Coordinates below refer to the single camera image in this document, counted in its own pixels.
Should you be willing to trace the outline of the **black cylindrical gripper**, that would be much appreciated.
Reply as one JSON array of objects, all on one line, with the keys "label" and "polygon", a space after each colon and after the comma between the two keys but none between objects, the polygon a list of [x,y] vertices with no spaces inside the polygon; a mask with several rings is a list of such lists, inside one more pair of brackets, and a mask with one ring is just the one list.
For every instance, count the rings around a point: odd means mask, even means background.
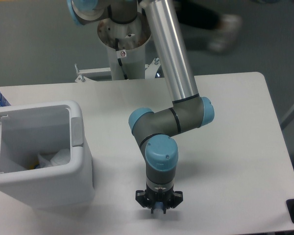
[{"label": "black cylindrical gripper", "polygon": [[135,192],[135,200],[143,207],[150,209],[150,213],[154,213],[156,202],[163,203],[163,213],[166,213],[168,209],[176,208],[183,202],[183,192],[173,191],[173,188],[163,191],[153,191],[147,187],[145,190],[137,190]]}]

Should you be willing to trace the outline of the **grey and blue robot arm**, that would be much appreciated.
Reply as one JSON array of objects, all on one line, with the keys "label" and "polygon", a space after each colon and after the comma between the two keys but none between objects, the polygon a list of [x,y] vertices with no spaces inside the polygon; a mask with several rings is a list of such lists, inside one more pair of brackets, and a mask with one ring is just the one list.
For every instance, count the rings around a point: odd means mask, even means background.
[{"label": "grey and blue robot arm", "polygon": [[198,93],[171,0],[69,0],[78,25],[98,22],[98,36],[107,48],[112,79],[143,78],[145,45],[153,39],[172,107],[153,112],[139,108],[128,123],[146,163],[146,189],[135,193],[144,208],[166,211],[183,201],[175,191],[178,146],[174,136],[213,121],[211,101]]}]

